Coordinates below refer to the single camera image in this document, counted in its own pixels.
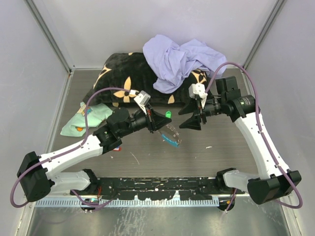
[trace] white wall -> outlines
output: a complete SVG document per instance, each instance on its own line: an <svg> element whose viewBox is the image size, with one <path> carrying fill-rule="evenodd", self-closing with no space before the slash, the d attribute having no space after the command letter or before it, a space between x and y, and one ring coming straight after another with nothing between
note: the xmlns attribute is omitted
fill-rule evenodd
<svg viewBox="0 0 315 236"><path fill-rule="evenodd" d="M0 2L0 32L0 235L10 236L21 213L11 187L25 154L45 151L67 74L24 1Z"/></svg>
<svg viewBox="0 0 315 236"><path fill-rule="evenodd" d="M116 52L141 52L165 34L197 38L244 63L276 0L34 0L77 68L102 67Z"/></svg>
<svg viewBox="0 0 315 236"><path fill-rule="evenodd" d="M315 1L287 1L249 67L260 107L276 147L299 170L299 210L305 235L313 236L315 195Z"/></svg>

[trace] black pillow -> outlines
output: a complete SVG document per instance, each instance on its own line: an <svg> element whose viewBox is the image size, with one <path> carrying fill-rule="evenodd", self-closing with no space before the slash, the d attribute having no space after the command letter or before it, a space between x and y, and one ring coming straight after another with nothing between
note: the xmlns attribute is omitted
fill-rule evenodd
<svg viewBox="0 0 315 236"><path fill-rule="evenodd" d="M173 104L189 102L189 87L191 84L203 83L205 87L209 82L206 73L194 70L184 79L183 84L173 93L164 94L153 88L157 76L148 65L143 53L115 53L111 55L102 71L100 72L93 88L83 98L87 103L88 99L98 90L108 87L134 89L145 91L150 96L151 104ZM90 102L90 106L99 103L112 103L118 106L119 103L134 103L135 95L124 91L105 91L96 95Z"/></svg>

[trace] light green fabric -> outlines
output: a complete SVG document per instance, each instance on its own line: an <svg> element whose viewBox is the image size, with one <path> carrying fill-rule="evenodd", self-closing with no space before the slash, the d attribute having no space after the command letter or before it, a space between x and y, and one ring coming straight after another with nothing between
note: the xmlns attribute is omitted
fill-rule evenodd
<svg viewBox="0 0 315 236"><path fill-rule="evenodd" d="M84 121L84 110L85 103L80 103L81 108L78 112L68 121L68 123L61 130L61 135L71 137L81 137L85 134L85 121ZM107 119L111 114L112 110L105 104L98 104L96 106L88 107L88 125L89 127L98 127L99 124Z"/></svg>

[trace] robotic hand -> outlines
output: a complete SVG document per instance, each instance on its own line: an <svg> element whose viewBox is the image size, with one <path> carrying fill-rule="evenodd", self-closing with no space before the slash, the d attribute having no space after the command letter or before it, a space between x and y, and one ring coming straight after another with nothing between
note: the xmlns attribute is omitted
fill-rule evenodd
<svg viewBox="0 0 315 236"><path fill-rule="evenodd" d="M206 117L226 114L242 132L258 168L258 175L243 173L235 168L219 171L216 176L217 188L222 192L230 192L230 188L240 189L249 193L256 204L263 204L291 193L292 183L296 186L301 181L300 173L291 171L281 158L265 128L260 111L256 113L254 97L241 95L234 76L218 79L216 84L219 97L211 96L210 99L207 99L208 94L203 84L190 86L191 101L179 111L179 115L193 115L182 123L180 128L201 130L200 123L205 124ZM262 130L258 128L257 119L260 120Z"/></svg>
<svg viewBox="0 0 315 236"><path fill-rule="evenodd" d="M37 156L31 152L24 157L17 176L19 177L31 166L45 159L49 161L29 171L20 181L28 202L38 201L49 193L60 193L70 189L85 190L93 193L97 188L97 178L92 170L84 169L77 173L62 172L88 158L107 153L122 144L121 138L147 128L151 133L161 129L172 120L153 110L148 103L150 96L141 91L135 101L140 110L132 117L126 108L117 108L107 119L107 124L89 135L86 142L82 141L47 154ZM62 158L52 157L66 153Z"/></svg>

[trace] purple cloth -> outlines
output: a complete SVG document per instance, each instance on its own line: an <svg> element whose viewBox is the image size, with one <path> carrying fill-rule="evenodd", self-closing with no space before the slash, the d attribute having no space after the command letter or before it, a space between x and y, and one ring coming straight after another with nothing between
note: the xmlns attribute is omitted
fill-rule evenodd
<svg viewBox="0 0 315 236"><path fill-rule="evenodd" d="M226 57L205 43L193 39L179 46L170 38L158 34L143 46L144 56L157 75L153 87L162 93L172 93L178 89L185 78L195 70L206 71L208 76L219 65L226 62ZM220 78L226 66L222 67L217 77Z"/></svg>

